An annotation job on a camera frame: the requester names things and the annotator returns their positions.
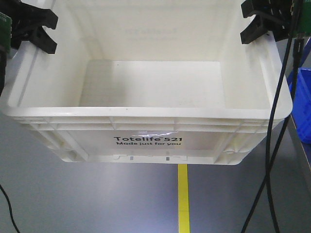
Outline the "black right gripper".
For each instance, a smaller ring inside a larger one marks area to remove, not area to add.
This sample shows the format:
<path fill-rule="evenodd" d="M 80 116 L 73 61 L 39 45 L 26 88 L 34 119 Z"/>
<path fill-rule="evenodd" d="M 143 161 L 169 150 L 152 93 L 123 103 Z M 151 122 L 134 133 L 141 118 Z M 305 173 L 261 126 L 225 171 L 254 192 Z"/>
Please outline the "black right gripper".
<path fill-rule="evenodd" d="M 269 31 L 273 32 L 275 41 L 282 41 L 297 37 L 299 20 L 302 16 L 302 0 L 245 0 L 241 4 L 242 15 L 244 18 L 253 15 L 268 18 L 271 24 Z M 254 18 L 252 22 L 240 33 L 241 43 L 250 44 L 268 29 L 265 20 Z"/>

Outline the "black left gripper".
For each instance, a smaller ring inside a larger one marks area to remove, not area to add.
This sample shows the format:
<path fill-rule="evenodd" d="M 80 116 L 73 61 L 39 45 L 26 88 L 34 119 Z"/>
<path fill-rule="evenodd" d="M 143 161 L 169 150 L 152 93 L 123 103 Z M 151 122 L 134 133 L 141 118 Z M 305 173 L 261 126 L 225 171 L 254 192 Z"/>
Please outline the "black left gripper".
<path fill-rule="evenodd" d="M 19 49 L 22 41 L 29 41 L 47 54 L 55 54 L 57 43 L 42 26 L 56 29 L 58 16 L 51 9 L 42 9 L 20 0 L 0 1 L 0 49 Z"/>

